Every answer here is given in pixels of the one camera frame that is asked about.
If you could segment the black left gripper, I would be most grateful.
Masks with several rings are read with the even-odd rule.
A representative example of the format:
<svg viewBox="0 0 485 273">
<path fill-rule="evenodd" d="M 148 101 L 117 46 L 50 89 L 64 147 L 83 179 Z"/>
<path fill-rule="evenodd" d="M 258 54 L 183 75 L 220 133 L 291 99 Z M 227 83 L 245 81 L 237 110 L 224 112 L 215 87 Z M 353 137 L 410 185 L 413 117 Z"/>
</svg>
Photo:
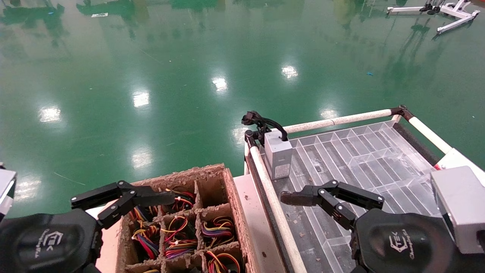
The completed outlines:
<svg viewBox="0 0 485 273">
<path fill-rule="evenodd" d="M 98 214 L 98 222 L 83 210 L 117 200 Z M 135 190 L 118 181 L 71 198 L 70 212 L 38 213 L 1 221 L 2 273 L 98 273 L 102 229 L 109 229 L 137 206 L 175 202 L 171 191 Z"/>
</svg>

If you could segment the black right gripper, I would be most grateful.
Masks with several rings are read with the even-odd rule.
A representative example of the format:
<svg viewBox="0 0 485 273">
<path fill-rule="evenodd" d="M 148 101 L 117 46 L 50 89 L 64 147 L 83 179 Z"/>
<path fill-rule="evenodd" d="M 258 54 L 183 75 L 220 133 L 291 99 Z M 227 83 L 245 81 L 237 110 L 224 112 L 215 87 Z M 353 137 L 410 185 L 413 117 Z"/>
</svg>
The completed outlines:
<svg viewBox="0 0 485 273">
<path fill-rule="evenodd" d="M 356 220 L 339 200 L 370 210 Z M 457 247 L 442 219 L 416 213 L 382 211 L 385 198 L 345 182 L 331 180 L 301 191 L 283 191 L 291 206 L 318 206 L 345 230 L 356 265 L 369 273 L 445 273 Z"/>
</svg>

